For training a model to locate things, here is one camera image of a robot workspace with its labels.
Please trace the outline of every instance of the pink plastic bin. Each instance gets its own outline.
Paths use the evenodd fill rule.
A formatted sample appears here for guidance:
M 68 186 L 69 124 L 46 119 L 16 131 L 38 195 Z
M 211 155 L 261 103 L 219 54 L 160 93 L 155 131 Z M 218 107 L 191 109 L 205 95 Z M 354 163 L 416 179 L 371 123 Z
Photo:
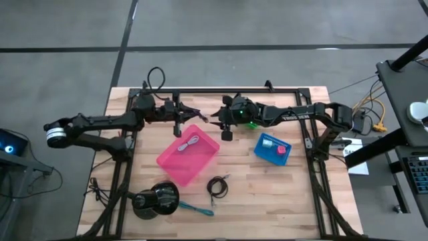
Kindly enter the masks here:
M 191 140 L 194 141 L 196 137 L 198 140 L 195 143 L 187 144 L 189 141 L 191 143 Z M 174 181 L 185 187 L 212 160 L 219 149 L 218 143 L 197 125 L 191 125 L 181 135 L 181 138 L 175 140 L 160 154 L 156 162 Z

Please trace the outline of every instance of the blue cable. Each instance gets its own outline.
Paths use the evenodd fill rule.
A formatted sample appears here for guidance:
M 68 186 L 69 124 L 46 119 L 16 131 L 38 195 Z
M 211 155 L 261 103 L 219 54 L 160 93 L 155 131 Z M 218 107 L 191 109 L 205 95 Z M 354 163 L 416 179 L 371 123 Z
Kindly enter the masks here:
M 206 216 L 209 216 L 209 217 L 214 216 L 214 212 L 211 210 L 205 210 L 203 208 L 196 208 L 196 207 L 193 207 L 192 205 L 187 204 L 183 201 L 180 201 L 179 207 L 184 208 L 184 209 L 188 209 L 188 210 L 195 210 L 196 212 L 199 212 L 201 214 L 205 214 Z

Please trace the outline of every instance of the gray concrete floor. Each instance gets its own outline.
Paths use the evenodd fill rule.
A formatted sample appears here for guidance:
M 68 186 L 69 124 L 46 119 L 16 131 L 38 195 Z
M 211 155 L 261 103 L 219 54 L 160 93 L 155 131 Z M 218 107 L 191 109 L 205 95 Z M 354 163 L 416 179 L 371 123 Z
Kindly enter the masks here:
M 2 0 L 0 48 L 119 46 L 131 0 Z M 219 44 L 403 44 L 428 32 L 417 0 L 140 0 L 129 46 Z M 375 64 L 404 49 L 127 53 L 119 86 L 140 86 L 161 66 L 166 86 L 317 85 L 335 90 L 371 76 Z M 14 240 L 72 237 L 93 151 L 50 149 L 42 126 L 78 112 L 104 112 L 117 53 L 0 54 L 0 127 L 25 133 L 35 154 L 64 177 L 54 193 L 24 201 Z M 353 105 L 374 80 L 331 96 Z M 387 97 L 385 124 L 398 127 Z M 396 215 L 390 187 L 354 189 L 364 233 L 422 240 L 428 229 L 402 185 L 412 214 Z M 58 184 L 53 175 L 39 190 Z

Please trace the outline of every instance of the blue plastic bin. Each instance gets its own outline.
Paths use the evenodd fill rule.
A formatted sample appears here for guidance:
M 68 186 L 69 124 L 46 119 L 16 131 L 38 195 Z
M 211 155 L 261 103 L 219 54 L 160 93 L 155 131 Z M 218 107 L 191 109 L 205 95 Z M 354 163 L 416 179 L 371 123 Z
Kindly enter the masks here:
M 269 141 L 272 141 L 274 144 L 272 147 L 267 148 L 263 147 L 263 139 L 267 139 Z M 286 154 L 284 155 L 278 155 L 276 150 L 278 146 L 284 146 L 286 148 Z M 290 152 L 292 150 L 292 146 L 284 141 L 281 141 L 273 136 L 270 136 L 266 133 L 262 133 L 260 135 L 259 141 L 257 142 L 257 145 L 255 146 L 254 153 L 266 161 L 270 161 L 275 165 L 286 165 L 288 156 L 290 155 Z

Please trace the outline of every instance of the wooden tabletop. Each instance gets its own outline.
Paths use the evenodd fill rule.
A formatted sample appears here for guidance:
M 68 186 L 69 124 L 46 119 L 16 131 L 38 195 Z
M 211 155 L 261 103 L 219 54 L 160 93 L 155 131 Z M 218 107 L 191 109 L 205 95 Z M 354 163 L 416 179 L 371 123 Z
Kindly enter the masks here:
M 309 87 L 312 102 L 330 102 L 327 88 Z M 129 88 L 113 88 L 106 114 L 122 114 L 125 111 Z M 243 94 L 254 102 L 278 107 L 295 106 L 294 94 Z M 216 112 L 221 103 L 221 94 L 181 94 L 187 106 L 201 109 L 207 116 Z M 182 126 L 197 124 L 212 139 L 220 144 L 218 155 L 187 187 L 179 187 L 180 199 L 199 208 L 211 209 L 211 200 L 206 190 L 207 182 L 214 176 L 230 174 L 226 179 L 229 193 L 216 199 L 214 217 L 204 216 L 191 210 L 178 210 L 169 216 L 153 220 L 141 220 L 133 211 L 130 199 L 126 205 L 123 238 L 319 238 L 308 166 L 297 121 L 281 123 L 276 127 L 234 127 L 233 141 L 221 140 L 218 127 L 193 118 Z M 320 134 L 325 126 L 318 123 Z M 285 167 L 273 165 L 253 153 L 261 133 L 268 133 L 289 144 L 292 152 Z M 102 131 L 103 137 L 118 135 L 118 130 Z M 157 165 L 156 158 L 175 140 L 173 123 L 153 123 L 139 132 L 129 190 L 139 192 L 170 177 Z M 110 156 L 102 151 L 96 154 L 94 165 Z M 359 233 L 362 233 L 352 187 L 346 167 L 337 159 L 326 162 L 328 179 L 335 206 Z M 97 167 L 91 174 L 103 189 L 110 189 L 114 162 Z M 83 234 L 96 221 L 104 206 L 89 193 L 84 201 L 78 234 Z M 323 206 L 324 220 L 329 230 L 329 220 Z M 113 215 L 112 233 L 116 227 L 116 212 Z

